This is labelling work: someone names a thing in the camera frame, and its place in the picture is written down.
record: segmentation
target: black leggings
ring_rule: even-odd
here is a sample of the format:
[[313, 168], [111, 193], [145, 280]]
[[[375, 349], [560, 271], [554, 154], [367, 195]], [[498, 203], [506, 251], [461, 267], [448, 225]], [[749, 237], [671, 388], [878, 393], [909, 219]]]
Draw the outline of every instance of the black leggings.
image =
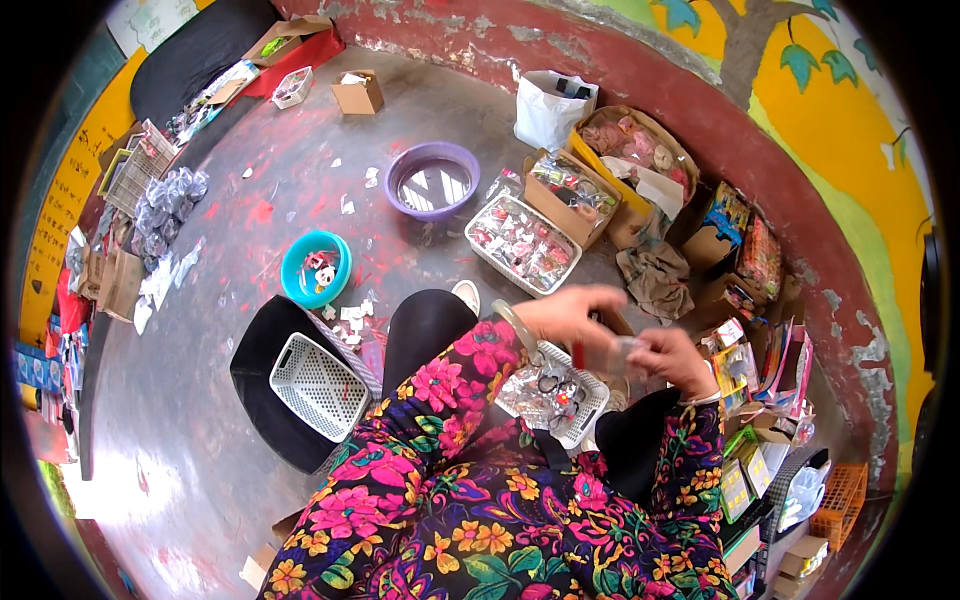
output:
[[446, 290], [420, 290], [396, 308], [383, 360], [383, 396], [477, 324], [463, 300]]

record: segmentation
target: floral shirt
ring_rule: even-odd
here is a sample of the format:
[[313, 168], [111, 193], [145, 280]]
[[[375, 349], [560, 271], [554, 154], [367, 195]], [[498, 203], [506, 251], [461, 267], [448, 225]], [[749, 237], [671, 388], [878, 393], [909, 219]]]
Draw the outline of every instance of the floral shirt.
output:
[[260, 597], [735, 598], [717, 405], [668, 415], [644, 508], [604, 484], [598, 452], [554, 470], [520, 420], [492, 423], [524, 358], [509, 324], [484, 320], [373, 406]]

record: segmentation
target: bracelet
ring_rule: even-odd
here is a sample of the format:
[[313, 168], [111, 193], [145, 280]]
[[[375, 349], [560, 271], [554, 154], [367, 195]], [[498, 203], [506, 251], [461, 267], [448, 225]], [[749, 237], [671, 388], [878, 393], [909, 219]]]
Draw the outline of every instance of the bracelet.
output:
[[701, 398], [699, 400], [681, 400], [677, 402], [680, 406], [702, 406], [704, 404], [712, 404], [713, 402], [719, 401], [722, 396], [720, 396], [720, 390], [716, 391], [716, 394], [710, 397]]
[[503, 317], [503, 320], [514, 328], [516, 336], [520, 339], [523, 347], [527, 348], [527, 355], [530, 356], [532, 360], [538, 352], [537, 338], [534, 336], [534, 334], [531, 333], [530, 329], [528, 329], [525, 324], [523, 324], [523, 321], [520, 320], [520, 317], [516, 315], [514, 309], [506, 301], [500, 298], [494, 300], [492, 309], [493, 312]]

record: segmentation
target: hand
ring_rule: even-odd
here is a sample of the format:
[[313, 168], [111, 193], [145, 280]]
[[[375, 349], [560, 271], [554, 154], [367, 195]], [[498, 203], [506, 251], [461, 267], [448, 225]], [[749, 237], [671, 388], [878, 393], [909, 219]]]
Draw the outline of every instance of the hand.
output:
[[553, 342], [580, 343], [604, 355], [616, 342], [613, 332], [590, 319], [597, 308], [618, 310], [627, 294], [609, 285], [571, 285], [540, 300], [516, 304], [514, 312], [535, 337]]
[[719, 391], [713, 373], [704, 364], [704, 357], [682, 329], [644, 329], [638, 337], [650, 348], [634, 350], [627, 357], [628, 365], [663, 377], [691, 401], [708, 398]]

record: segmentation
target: teal bowl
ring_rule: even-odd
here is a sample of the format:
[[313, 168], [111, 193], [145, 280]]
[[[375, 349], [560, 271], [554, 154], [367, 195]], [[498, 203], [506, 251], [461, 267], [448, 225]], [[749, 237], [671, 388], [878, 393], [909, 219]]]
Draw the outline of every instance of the teal bowl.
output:
[[[300, 268], [308, 254], [319, 250], [336, 251], [339, 256], [333, 259], [333, 266], [337, 269], [336, 277], [320, 294], [317, 294], [313, 291], [317, 286], [317, 280], [314, 278], [316, 270], [306, 270], [307, 285], [304, 286], [306, 288], [304, 289], [300, 287]], [[347, 282], [350, 280], [352, 267], [353, 259], [350, 256], [350, 247], [344, 241], [344, 238], [328, 231], [310, 231], [294, 242], [287, 253], [283, 255], [283, 262], [280, 263], [280, 285], [283, 286], [283, 292], [287, 295], [287, 298], [303, 308], [312, 310], [330, 304], [344, 291]]]

